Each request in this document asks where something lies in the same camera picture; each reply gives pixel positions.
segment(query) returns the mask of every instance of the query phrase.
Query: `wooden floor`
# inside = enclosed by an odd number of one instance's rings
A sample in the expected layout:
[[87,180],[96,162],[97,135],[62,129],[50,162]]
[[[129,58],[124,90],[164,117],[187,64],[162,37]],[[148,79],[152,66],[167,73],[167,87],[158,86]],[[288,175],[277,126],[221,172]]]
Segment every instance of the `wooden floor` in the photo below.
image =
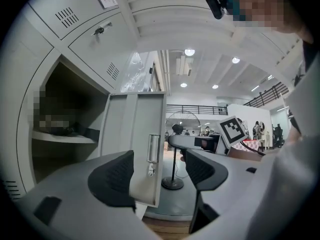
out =
[[143,217],[142,221],[164,240],[180,240],[189,236],[190,221],[167,221]]

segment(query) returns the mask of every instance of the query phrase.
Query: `cable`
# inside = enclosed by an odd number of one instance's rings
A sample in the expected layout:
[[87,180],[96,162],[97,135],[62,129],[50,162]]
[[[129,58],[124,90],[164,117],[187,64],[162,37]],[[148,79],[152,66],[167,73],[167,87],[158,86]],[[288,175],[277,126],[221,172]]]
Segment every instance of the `cable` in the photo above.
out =
[[240,143],[241,143],[241,145],[244,146],[246,149],[248,149],[248,150],[250,150],[250,151],[252,151],[252,152],[256,152],[256,153],[258,153],[260,156],[265,156],[265,155],[266,155],[265,153],[262,153],[262,152],[260,152],[260,151],[258,151],[258,150],[255,150],[255,149],[251,148],[251,147],[248,147],[246,144],[244,144],[243,141],[241,141]]
[[188,174],[187,176],[185,176],[185,177],[179,177],[179,176],[177,175],[177,172],[179,171],[179,168],[178,168],[177,164],[175,164],[175,167],[177,168],[177,170],[176,170],[176,172],[175,172],[175,176],[177,176],[177,177],[180,178],[180,179],[184,179],[184,178],[189,177],[189,174]]

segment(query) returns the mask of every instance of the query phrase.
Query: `railing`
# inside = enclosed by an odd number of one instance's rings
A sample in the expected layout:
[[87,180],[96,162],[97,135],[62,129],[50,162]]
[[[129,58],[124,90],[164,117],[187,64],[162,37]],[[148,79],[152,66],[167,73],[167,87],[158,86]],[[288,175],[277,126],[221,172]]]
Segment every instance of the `railing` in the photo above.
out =
[[244,106],[260,108],[269,102],[279,99],[281,97],[280,94],[284,95],[288,92],[288,87],[286,87],[282,82],[279,82],[271,89],[261,93],[260,96],[255,97],[253,100],[250,100],[248,103],[244,104]]
[[193,106],[193,105],[166,105],[167,113],[182,114],[209,114],[209,115],[228,115],[228,109],[225,106]]

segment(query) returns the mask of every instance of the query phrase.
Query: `fluorescent light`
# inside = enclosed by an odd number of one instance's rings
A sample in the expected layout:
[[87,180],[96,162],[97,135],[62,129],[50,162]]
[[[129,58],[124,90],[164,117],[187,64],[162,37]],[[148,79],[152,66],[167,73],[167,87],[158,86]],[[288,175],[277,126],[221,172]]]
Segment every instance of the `fluorescent light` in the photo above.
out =
[[257,86],[257,87],[255,87],[255,88],[253,88],[252,90],[251,90],[251,92],[253,92],[255,89],[257,89],[259,87],[259,85]]
[[279,112],[279,111],[281,111],[281,110],[284,110],[284,109],[287,109],[287,108],[289,108],[289,106],[286,106],[286,107],[280,108],[280,109],[278,109],[278,110],[277,110],[277,112]]
[[236,58],[236,57],[234,57],[234,58],[232,59],[232,63],[234,63],[234,64],[239,63],[239,61],[240,61],[240,59],[238,59],[238,58]]
[[194,55],[195,54],[195,50],[192,50],[192,49],[186,49],[185,51],[184,51],[184,53],[185,53],[185,55],[187,55],[187,56],[192,56],[192,55]]

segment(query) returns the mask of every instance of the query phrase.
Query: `shelf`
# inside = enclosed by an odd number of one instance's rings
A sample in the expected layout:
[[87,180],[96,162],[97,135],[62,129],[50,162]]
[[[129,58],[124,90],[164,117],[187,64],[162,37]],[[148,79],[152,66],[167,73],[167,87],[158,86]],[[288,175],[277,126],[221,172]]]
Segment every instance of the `shelf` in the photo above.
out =
[[32,138],[40,141],[47,141],[47,142],[60,142],[60,143],[79,143],[79,144],[96,144],[90,138],[86,138],[81,135],[70,135],[70,136],[55,136],[49,133],[40,132],[34,130],[32,132]]

